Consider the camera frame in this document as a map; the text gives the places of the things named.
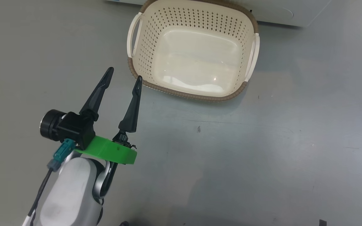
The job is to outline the left gripper's green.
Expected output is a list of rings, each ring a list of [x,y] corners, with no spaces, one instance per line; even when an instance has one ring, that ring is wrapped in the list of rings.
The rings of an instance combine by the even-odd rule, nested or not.
[[[109,67],[102,79],[96,85],[91,95],[83,105],[79,114],[91,118],[96,122],[99,118],[99,108],[106,89],[112,80],[114,68]],[[134,164],[137,151],[119,143],[129,143],[127,133],[137,130],[140,101],[142,96],[143,78],[138,76],[132,89],[132,100],[123,120],[119,123],[119,132],[113,138],[113,142],[103,137],[95,136],[85,150],[76,148],[78,153],[86,154],[97,159],[110,161],[118,164]]]

